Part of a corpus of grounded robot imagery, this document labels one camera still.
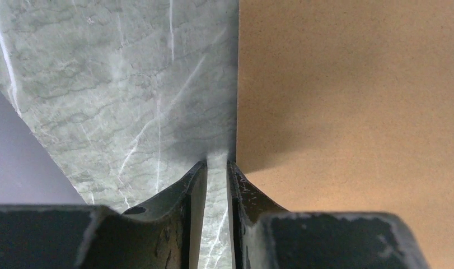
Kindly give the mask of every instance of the mdf board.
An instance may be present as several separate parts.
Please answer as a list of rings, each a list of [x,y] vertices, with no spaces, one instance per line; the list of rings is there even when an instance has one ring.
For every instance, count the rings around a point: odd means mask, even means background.
[[[387,211],[454,268],[454,1],[240,1],[237,163],[295,211]]]

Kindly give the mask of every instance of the black plastic part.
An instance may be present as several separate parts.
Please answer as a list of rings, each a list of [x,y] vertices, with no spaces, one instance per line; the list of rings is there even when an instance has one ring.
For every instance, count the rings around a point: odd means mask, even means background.
[[[0,206],[0,269],[196,269],[207,163],[122,215],[106,206]]]
[[[235,269],[429,268],[408,227],[380,212],[293,213],[227,164]]]

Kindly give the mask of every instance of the gray marble surface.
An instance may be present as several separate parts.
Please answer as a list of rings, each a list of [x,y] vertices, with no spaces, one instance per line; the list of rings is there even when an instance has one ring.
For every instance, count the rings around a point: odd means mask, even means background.
[[[87,203],[209,165],[199,268],[231,268],[237,0],[0,0],[0,90]]]

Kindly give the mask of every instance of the tile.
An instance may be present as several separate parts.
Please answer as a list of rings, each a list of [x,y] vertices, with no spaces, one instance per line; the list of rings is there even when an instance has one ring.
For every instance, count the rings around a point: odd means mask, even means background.
[[[200,265],[229,268],[238,2],[0,1],[0,90],[88,203],[121,212],[209,161]]]

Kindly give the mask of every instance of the brown board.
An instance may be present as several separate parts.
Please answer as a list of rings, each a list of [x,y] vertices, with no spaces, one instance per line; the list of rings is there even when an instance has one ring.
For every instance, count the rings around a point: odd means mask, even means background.
[[[454,268],[454,0],[240,1],[237,163],[295,211],[387,211]]]

